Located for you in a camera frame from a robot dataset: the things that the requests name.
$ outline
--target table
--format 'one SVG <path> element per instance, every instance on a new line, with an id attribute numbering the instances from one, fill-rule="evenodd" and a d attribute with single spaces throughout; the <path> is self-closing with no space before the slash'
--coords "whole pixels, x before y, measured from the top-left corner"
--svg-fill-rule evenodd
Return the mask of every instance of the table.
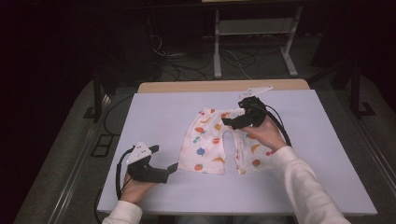
<path id="1" fill-rule="evenodd" d="M 158 144 L 160 151 L 152 156 L 151 165 L 166 168 L 177 161 L 182 136 L 203 105 L 237 107 L 240 91 L 268 85 L 275 91 L 260 98 L 280 114 L 296 153 L 316 171 L 340 210 L 346 215 L 376 214 L 315 91 L 301 79 L 142 84 L 131 103 L 98 210 L 110 212 L 117 202 L 115 165 L 126 149 L 140 140 L 148 146 Z M 178 170 L 166 185 L 156 186 L 139 204 L 145 213 L 292 215 L 278 173 L 239 175 L 233 162 L 233 137 L 226 133 L 223 139 L 227 158 L 231 158 L 225 162 L 224 175 Z"/>

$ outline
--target sleeve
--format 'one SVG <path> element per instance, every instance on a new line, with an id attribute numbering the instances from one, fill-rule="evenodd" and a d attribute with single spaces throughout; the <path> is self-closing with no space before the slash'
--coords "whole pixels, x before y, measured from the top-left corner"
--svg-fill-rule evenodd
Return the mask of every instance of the sleeve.
<path id="1" fill-rule="evenodd" d="M 319 184 L 312 168 L 299 159 L 291 147 L 279 149 L 271 162 L 282 174 L 299 223 L 349 223 Z"/>
<path id="2" fill-rule="evenodd" d="M 133 203 L 118 201 L 110 216 L 103 224 L 137 224 L 142 217 L 142 209 Z"/>

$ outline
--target floor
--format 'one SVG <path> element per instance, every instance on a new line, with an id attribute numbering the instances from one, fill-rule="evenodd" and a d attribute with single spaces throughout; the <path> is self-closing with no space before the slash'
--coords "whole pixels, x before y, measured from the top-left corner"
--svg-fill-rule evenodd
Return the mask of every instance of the floor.
<path id="1" fill-rule="evenodd" d="M 221 79 L 290 78 L 279 53 L 279 47 L 285 40 L 283 35 L 222 38 Z M 296 37 L 290 55 L 299 78 L 308 79 L 322 70 L 310 66 L 319 41 L 319 35 Z M 208 44 L 211 38 L 206 37 L 203 42 L 202 46 L 188 49 L 156 49 L 159 54 L 166 53 L 159 81 L 213 80 L 213 49 Z M 393 150 L 396 147 L 396 115 L 382 100 L 376 86 L 362 77 L 361 101 L 367 102 L 376 115 L 356 119 L 349 110 L 349 86 L 344 90 L 333 90 L 330 83 L 334 75 L 329 74 L 310 87 L 317 91 L 346 154 L 378 211 L 376 216 L 348 219 L 358 224 L 394 223 L 396 192 L 391 187 L 394 186 L 391 183 L 394 177 L 391 177 L 389 167 L 396 163 Z M 106 216 L 94 213 L 95 200 L 106 180 L 118 134 L 136 91 L 136 88 L 124 88 L 106 97 L 104 114 L 96 123 L 92 119 L 84 119 L 87 109 L 93 107 L 92 84 L 81 92 L 15 223 L 93 223 Z M 378 151 L 389 166 L 377 162 L 378 155 L 381 155 L 375 154 Z M 163 217 L 144 216 L 143 222 L 156 223 L 159 218 Z"/>

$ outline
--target dark background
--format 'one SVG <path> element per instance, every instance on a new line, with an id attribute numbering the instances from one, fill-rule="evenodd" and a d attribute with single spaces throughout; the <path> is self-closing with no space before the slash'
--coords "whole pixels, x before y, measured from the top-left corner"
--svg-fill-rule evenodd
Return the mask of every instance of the dark background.
<path id="1" fill-rule="evenodd" d="M 313 64 L 328 67 L 348 52 L 362 73 L 395 103 L 395 1 L 342 1 L 305 7 L 297 33 L 324 34 Z M 161 60 L 149 34 L 164 44 L 213 35 L 213 11 L 96 14 L 82 7 L 121 1 L 39 1 L 0 3 L 2 156 L 0 208 L 10 223 L 35 181 L 41 164 L 80 91 L 99 77 L 107 93 L 120 86 L 155 81 Z M 142 3 L 129 1 L 128 4 Z M 262 13 L 228 11 L 246 17 Z M 147 16 L 151 16 L 148 29 Z"/>

